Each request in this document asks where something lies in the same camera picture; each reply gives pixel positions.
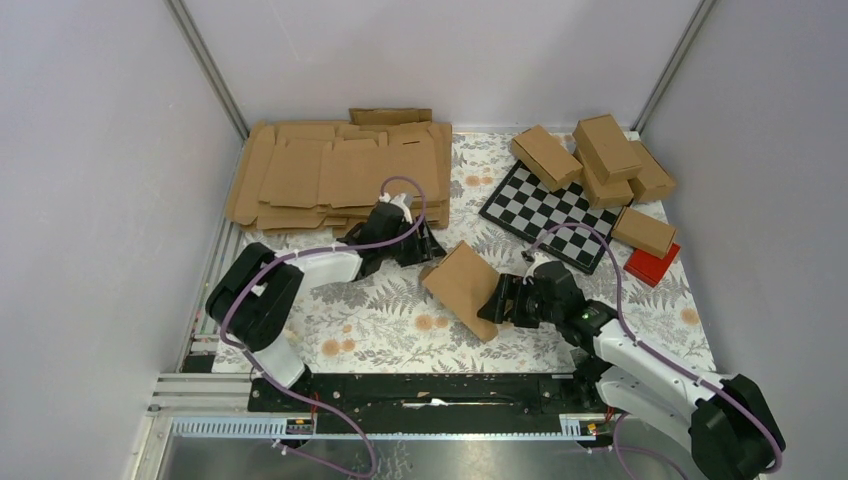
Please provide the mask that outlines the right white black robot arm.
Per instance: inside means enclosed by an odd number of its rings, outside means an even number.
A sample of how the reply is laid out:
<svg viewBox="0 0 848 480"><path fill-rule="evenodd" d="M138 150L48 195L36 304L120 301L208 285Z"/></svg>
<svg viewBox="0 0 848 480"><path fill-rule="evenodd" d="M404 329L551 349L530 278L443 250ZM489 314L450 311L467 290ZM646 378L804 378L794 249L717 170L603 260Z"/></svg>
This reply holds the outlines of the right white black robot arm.
<svg viewBox="0 0 848 480"><path fill-rule="evenodd" d="M560 262L501 275L478 315L522 328L552 324L588 355L575 373L579 407L635 415L685 448L708 479L755 479L781 464L786 442L755 382L700 370L648 345L626 331L615 309L586 299Z"/></svg>

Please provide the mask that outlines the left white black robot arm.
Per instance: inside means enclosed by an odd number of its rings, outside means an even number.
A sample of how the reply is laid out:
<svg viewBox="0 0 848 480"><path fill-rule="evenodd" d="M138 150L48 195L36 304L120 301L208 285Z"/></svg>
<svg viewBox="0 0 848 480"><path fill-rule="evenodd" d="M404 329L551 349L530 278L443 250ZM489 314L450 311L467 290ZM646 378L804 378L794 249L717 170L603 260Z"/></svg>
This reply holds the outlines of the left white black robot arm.
<svg viewBox="0 0 848 480"><path fill-rule="evenodd" d="M429 225L397 202L378 202L367 219L326 247L278 256L254 242L213 288L205 312L223 343L246 354L272 386L272 398L288 411L309 401L307 366L284 327L298 295L315 287L349 283L376 273L385 261L408 267L442 258L446 251Z"/></svg>

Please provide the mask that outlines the brown cardboard box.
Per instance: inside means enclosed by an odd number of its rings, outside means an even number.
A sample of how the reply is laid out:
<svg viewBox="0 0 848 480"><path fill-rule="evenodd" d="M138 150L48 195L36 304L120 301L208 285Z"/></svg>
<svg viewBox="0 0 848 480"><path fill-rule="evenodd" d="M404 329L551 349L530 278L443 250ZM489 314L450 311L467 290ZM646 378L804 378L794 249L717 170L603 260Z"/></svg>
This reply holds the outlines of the brown cardboard box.
<svg viewBox="0 0 848 480"><path fill-rule="evenodd" d="M493 295L499 272L465 241L460 241L435 266L419 274L423 287L483 343L498 335L498 327L478 316Z"/></svg>

